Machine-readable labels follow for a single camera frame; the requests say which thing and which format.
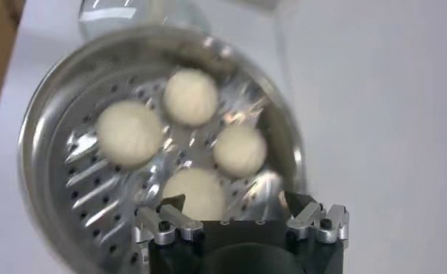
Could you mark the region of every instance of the white dumpling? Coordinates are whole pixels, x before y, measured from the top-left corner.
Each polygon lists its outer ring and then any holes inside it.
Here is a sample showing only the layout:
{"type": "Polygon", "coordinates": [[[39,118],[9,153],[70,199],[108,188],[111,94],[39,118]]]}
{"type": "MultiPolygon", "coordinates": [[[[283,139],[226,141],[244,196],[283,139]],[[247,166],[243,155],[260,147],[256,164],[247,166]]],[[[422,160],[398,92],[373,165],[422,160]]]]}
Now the white dumpling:
{"type": "Polygon", "coordinates": [[[222,220],[225,193],[217,175],[200,168],[178,171],[165,184],[163,198],[184,194],[183,214],[195,220],[222,220]]]}
{"type": "Polygon", "coordinates": [[[164,105],[177,123],[200,126],[217,110],[217,86],[209,75],[196,69],[183,69],[169,79],[164,105]]]}
{"type": "Polygon", "coordinates": [[[255,174],[267,157],[267,143],[261,133],[250,126],[233,124],[217,136],[213,148],[218,167],[244,178],[255,174]]]}
{"type": "Polygon", "coordinates": [[[105,109],[98,118],[96,134],[104,156],[128,168],[149,160],[163,140],[157,117],[136,101],[121,101],[105,109]]]}

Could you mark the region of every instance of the screw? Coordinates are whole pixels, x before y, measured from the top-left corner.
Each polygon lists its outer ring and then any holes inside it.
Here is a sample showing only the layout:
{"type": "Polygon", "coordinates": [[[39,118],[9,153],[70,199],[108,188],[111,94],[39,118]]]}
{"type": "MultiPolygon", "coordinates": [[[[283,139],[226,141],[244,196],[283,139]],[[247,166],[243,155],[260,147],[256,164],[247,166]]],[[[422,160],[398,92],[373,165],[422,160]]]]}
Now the screw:
{"type": "Polygon", "coordinates": [[[171,224],[167,220],[159,222],[159,232],[166,232],[171,229],[171,224]]]}
{"type": "Polygon", "coordinates": [[[333,222],[328,218],[323,218],[320,221],[320,228],[331,229],[333,227],[333,222]]]}

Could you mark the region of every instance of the white surface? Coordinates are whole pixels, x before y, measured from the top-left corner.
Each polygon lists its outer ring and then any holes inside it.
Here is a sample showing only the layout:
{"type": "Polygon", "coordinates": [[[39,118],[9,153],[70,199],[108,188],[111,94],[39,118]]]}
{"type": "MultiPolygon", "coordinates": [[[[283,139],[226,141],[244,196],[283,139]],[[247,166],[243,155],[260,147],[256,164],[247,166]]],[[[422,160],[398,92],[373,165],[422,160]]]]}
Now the white surface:
{"type": "Polygon", "coordinates": [[[447,1],[286,19],[310,191],[351,212],[346,273],[447,274],[447,1]]]}
{"type": "MultiPolygon", "coordinates": [[[[271,19],[198,2],[282,86],[271,19]]],[[[447,0],[303,2],[288,16],[286,95],[312,194],[351,211],[346,273],[446,274],[447,0]]],[[[78,6],[27,1],[0,100],[0,273],[68,273],[25,213],[16,141],[42,76],[82,43],[78,6]]]]}

